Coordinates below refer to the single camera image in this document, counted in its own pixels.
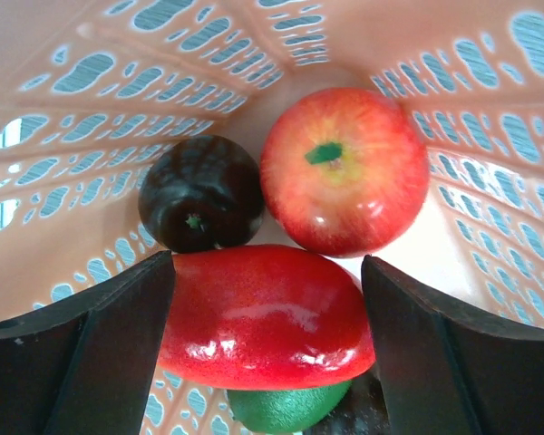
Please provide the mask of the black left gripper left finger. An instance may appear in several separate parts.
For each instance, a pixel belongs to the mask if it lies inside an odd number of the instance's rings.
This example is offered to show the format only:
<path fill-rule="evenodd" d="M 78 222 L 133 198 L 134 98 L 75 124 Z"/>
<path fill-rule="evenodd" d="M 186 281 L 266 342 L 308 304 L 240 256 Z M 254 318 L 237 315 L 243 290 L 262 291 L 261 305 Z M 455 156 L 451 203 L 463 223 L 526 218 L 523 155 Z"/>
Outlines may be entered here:
<path fill-rule="evenodd" d="M 174 292 L 170 252 L 0 322 L 0 434 L 137 434 Z"/>

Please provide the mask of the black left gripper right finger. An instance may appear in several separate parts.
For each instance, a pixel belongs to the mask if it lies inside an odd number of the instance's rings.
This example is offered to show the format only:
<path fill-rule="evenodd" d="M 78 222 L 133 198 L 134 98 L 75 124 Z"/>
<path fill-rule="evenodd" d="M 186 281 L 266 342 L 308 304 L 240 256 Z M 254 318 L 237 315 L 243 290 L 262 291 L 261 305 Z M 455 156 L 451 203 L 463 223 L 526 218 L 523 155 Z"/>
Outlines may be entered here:
<path fill-rule="evenodd" d="M 376 256 L 363 260 L 362 287 L 394 434 L 544 434 L 544 329 Z"/>

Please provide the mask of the red toy pepper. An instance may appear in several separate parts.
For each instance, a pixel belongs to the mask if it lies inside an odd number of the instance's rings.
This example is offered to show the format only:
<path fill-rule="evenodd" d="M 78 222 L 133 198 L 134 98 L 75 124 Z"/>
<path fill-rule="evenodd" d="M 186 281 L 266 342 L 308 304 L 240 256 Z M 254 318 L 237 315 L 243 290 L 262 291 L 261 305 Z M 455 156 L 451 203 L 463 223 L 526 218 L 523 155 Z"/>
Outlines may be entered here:
<path fill-rule="evenodd" d="M 158 363 L 220 389 L 295 390 L 345 382 L 376 361 L 359 281 L 300 248 L 176 254 Z"/>

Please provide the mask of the red toy apple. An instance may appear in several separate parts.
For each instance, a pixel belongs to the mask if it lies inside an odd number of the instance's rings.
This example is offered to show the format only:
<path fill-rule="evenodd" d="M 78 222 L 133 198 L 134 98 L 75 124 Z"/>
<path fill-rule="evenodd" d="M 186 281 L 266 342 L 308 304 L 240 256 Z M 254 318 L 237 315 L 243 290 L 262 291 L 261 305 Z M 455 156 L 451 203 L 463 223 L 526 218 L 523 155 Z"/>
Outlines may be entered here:
<path fill-rule="evenodd" d="M 333 87 L 277 118 L 260 180 L 270 214 L 296 244 L 355 257 L 409 229 L 423 208 L 430 170 L 422 137 L 397 101 Z"/>

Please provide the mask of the dark green toy fruit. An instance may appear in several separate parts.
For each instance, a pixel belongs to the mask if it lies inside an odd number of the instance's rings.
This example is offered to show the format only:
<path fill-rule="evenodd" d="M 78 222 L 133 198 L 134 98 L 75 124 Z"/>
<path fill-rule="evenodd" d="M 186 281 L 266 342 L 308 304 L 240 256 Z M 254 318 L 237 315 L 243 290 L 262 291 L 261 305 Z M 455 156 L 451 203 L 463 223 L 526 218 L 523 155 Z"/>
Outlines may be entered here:
<path fill-rule="evenodd" d="M 253 432 L 281 434 L 306 430 L 345 397 L 352 381 L 282 391 L 227 390 L 233 419 Z"/>

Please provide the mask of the dark purple toy plum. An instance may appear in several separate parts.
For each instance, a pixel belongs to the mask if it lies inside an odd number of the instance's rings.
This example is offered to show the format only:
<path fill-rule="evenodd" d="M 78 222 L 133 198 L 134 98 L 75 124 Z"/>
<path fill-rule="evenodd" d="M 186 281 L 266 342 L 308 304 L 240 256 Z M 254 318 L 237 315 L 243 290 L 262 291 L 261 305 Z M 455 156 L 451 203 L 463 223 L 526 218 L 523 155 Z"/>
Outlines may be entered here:
<path fill-rule="evenodd" d="M 265 213 L 258 164 L 225 137 L 187 138 L 151 166 L 138 211 L 147 232 L 175 253 L 243 246 Z"/>

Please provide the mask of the pink plastic basket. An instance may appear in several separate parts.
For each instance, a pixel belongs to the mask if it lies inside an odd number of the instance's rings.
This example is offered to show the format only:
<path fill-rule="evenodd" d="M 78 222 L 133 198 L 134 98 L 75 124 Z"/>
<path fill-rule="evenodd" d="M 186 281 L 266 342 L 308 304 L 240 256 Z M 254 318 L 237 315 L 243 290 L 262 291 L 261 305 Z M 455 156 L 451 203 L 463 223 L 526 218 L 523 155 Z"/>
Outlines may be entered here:
<path fill-rule="evenodd" d="M 324 256 L 274 220 L 260 180 L 259 231 L 212 250 L 300 248 L 350 272 L 363 297 L 376 256 L 544 329 L 544 0 L 0 1 L 0 322 L 179 254 L 140 220 L 157 159 L 219 135 L 260 177 L 277 118 L 333 87 L 377 92 L 413 121 L 430 170 L 414 223 L 373 253 Z M 158 358 L 137 434 L 261 433 L 233 419 L 229 389 Z M 351 381 L 321 421 L 281 434 L 394 434 L 377 360 Z"/>

